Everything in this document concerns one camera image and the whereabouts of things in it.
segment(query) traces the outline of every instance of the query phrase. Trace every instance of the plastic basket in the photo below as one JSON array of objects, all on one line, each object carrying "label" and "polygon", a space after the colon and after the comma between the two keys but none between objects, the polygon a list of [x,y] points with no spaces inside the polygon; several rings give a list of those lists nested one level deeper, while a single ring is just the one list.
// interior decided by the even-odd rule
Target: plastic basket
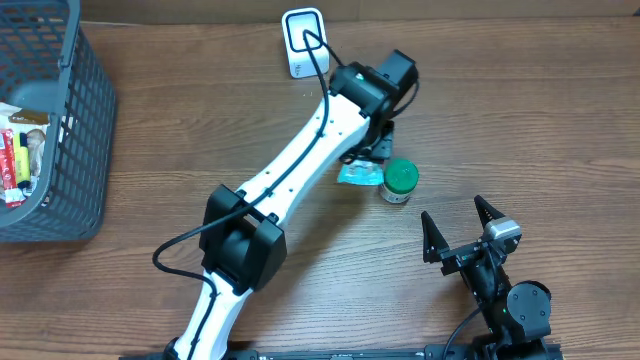
[{"label": "plastic basket", "polygon": [[0,2],[0,100],[50,120],[35,192],[14,209],[0,200],[0,242],[87,239],[102,225],[116,97],[79,21],[79,0]]}]

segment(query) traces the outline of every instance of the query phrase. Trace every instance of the wooden surface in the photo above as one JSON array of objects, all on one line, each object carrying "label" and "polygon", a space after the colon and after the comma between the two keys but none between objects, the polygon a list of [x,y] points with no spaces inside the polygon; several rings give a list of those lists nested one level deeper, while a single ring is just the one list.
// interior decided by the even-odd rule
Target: wooden surface
[{"label": "wooden surface", "polygon": [[130,24],[280,22],[313,6],[326,21],[631,16],[640,0],[83,0],[84,20]]},{"label": "wooden surface", "polygon": [[[633,18],[328,24],[344,60],[413,57],[422,89],[397,122],[421,172],[405,206],[322,178],[293,216],[289,257],[231,336],[261,350],[443,343],[474,304],[422,263],[419,214],[452,246],[481,233],[482,194],[517,219],[512,282],[553,292],[567,359],[640,353],[640,21]],[[0,246],[0,359],[159,351],[201,284],[151,254],[201,221],[297,133],[320,100],[291,80],[278,25],[89,28],[120,109],[107,216],[84,243]],[[165,261],[199,271],[197,241]],[[475,321],[462,340],[484,333]]]}]

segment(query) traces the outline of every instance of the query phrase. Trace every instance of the red candy wrapper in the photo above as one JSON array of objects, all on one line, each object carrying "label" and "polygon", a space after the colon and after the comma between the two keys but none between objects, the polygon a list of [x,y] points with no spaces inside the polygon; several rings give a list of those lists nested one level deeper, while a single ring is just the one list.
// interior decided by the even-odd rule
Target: red candy wrapper
[{"label": "red candy wrapper", "polygon": [[26,198],[16,185],[15,154],[13,153],[13,131],[0,130],[0,171],[4,186],[5,203],[8,208],[22,205]]}]

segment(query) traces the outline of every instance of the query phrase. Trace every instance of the jar with green lid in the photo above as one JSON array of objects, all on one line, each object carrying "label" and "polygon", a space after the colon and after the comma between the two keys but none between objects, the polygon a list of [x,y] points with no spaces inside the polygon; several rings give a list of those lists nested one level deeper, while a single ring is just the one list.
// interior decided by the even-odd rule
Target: jar with green lid
[{"label": "jar with green lid", "polygon": [[418,185],[418,168],[407,159],[393,159],[384,169],[384,183],[380,195],[393,204],[401,204],[411,197]]}]

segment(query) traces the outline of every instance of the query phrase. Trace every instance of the yellow marker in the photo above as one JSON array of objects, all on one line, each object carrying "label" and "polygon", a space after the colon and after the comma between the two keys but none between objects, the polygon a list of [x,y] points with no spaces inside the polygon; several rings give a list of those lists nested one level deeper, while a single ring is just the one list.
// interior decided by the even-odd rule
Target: yellow marker
[{"label": "yellow marker", "polygon": [[27,189],[31,186],[27,134],[17,133],[13,136],[13,152],[16,157],[16,185],[18,185],[19,189]]}]

